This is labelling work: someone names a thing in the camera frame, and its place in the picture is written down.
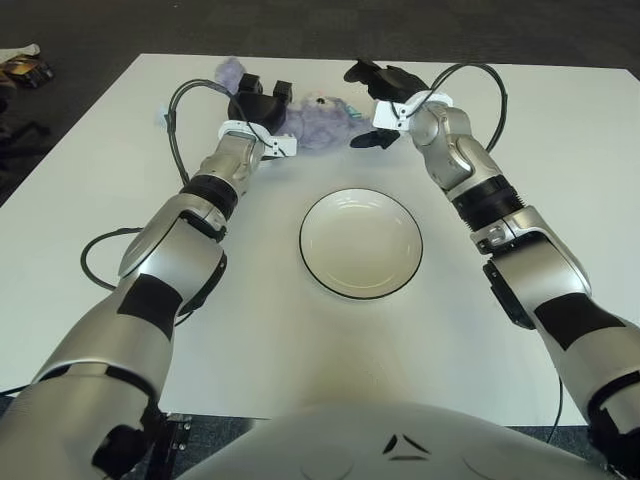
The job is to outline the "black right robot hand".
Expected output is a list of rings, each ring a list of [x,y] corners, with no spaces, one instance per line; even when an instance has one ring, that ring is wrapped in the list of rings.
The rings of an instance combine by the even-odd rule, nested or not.
[[[349,146],[356,149],[388,148],[400,137],[398,118],[403,115],[400,105],[409,105],[416,94],[430,90],[418,76],[402,68],[391,65],[382,68],[373,61],[363,59],[359,59],[343,79],[347,83],[365,85],[369,96],[377,101],[376,106],[389,103],[390,115],[394,118],[391,129],[380,128],[373,123],[373,131],[354,137]]]

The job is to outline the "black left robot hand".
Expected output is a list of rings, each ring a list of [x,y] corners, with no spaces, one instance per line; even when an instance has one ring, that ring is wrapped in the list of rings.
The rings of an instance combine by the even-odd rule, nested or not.
[[[246,120],[276,134],[286,121],[287,108],[293,100],[293,84],[278,80],[272,94],[263,92],[258,75],[244,73],[237,92],[232,95],[227,108],[229,120]]]

